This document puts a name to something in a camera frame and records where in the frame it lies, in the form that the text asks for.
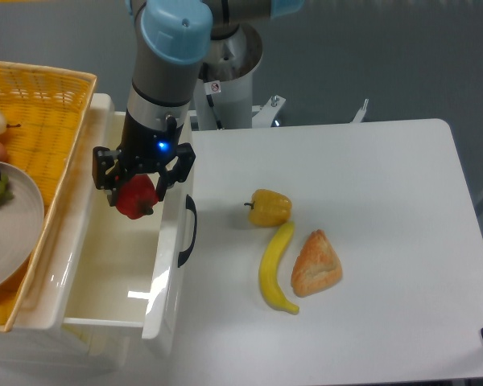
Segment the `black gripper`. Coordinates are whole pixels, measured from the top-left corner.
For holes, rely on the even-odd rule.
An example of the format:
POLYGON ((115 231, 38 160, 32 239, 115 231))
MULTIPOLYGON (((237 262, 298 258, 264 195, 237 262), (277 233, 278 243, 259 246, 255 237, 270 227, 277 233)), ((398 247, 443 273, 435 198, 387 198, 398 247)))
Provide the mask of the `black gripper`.
POLYGON ((196 154, 190 143, 179 144, 180 134, 181 128, 170 113, 163 117, 162 129, 152 129, 126 112, 118 148, 93 148, 93 181, 105 192, 111 207, 117 204, 121 188, 135 175, 159 174, 155 188, 159 201, 164 201, 175 183, 187 180, 196 154))

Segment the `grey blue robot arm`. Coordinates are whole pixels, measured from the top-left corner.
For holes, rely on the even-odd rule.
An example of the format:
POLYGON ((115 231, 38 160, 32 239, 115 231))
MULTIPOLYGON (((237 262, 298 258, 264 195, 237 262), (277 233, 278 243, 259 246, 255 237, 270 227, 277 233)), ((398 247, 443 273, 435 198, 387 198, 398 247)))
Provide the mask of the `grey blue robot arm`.
POLYGON ((93 150, 93 181, 118 207, 137 175, 158 174, 159 199, 195 159, 180 136, 190 108, 201 129, 252 126, 253 74, 261 62, 256 19, 292 14, 300 1, 130 1, 137 55, 122 139, 93 150))

